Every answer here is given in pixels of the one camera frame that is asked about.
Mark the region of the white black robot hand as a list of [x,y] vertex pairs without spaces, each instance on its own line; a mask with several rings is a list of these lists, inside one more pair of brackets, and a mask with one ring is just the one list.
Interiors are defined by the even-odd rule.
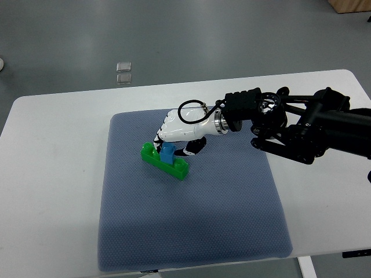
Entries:
[[176,156],[196,155],[206,146],[206,135],[227,134],[228,126],[221,114],[221,109],[216,109],[206,118],[205,115],[202,108],[183,108],[180,112],[176,109],[169,111],[153,140],[157,152],[165,142],[186,142],[187,145],[176,150],[174,154]]

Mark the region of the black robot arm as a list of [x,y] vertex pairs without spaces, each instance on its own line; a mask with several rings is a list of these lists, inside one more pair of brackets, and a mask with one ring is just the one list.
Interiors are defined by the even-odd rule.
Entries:
[[329,87],[291,96],[288,87],[227,93],[216,101],[223,126],[237,132],[250,120],[251,144],[264,152],[312,164],[328,149],[370,158],[370,109],[351,108],[350,97]]

